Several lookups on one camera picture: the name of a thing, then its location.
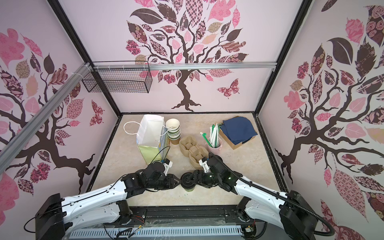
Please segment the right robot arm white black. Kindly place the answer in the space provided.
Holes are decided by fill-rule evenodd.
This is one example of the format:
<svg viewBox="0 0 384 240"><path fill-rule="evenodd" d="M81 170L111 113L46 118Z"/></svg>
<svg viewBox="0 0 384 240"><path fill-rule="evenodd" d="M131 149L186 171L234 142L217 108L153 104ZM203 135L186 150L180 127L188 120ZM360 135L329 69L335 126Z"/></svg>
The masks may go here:
<svg viewBox="0 0 384 240"><path fill-rule="evenodd" d="M313 240L316 236L332 237L333 225L318 215L295 191L278 192L252 182L231 170L217 155L199 161L202 169L193 171L187 178L192 185L221 189L242 196L245 205L240 213L243 220L261 220L283 229L293 240Z"/></svg>

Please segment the black coffee lid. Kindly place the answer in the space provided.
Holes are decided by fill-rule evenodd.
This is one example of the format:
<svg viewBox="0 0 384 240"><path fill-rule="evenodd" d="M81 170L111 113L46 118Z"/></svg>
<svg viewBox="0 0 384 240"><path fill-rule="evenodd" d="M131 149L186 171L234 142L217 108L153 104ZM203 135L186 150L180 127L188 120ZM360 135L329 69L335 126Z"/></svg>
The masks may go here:
<svg viewBox="0 0 384 240"><path fill-rule="evenodd" d="M184 173L181 177L181 185L183 188L193 187L196 184L191 180L192 173Z"/></svg>

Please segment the paper gift bag with handles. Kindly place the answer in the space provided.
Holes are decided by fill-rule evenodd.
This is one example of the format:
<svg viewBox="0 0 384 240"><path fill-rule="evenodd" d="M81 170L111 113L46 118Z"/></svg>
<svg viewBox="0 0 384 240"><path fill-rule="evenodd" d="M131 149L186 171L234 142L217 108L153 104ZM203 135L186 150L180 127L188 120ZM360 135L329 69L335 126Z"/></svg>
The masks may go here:
<svg viewBox="0 0 384 240"><path fill-rule="evenodd" d="M129 132L126 127L136 124L139 126L135 132ZM136 136L138 149L146 164L164 161L169 152L168 129L164 117L159 115L144 115L138 122L130 121L123 125L128 135Z"/></svg>

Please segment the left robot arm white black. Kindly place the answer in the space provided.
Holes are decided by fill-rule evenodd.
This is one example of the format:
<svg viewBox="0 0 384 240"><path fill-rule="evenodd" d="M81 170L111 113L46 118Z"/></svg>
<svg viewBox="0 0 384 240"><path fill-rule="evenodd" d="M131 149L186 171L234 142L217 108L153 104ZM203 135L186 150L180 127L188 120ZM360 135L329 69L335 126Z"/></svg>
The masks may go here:
<svg viewBox="0 0 384 240"><path fill-rule="evenodd" d="M145 169L123 175L114 184L84 194L47 198L35 215L37 240L61 240L65 235L103 223L130 221L127 199L147 190L171 190L181 180L168 172L172 164L154 162Z"/></svg>

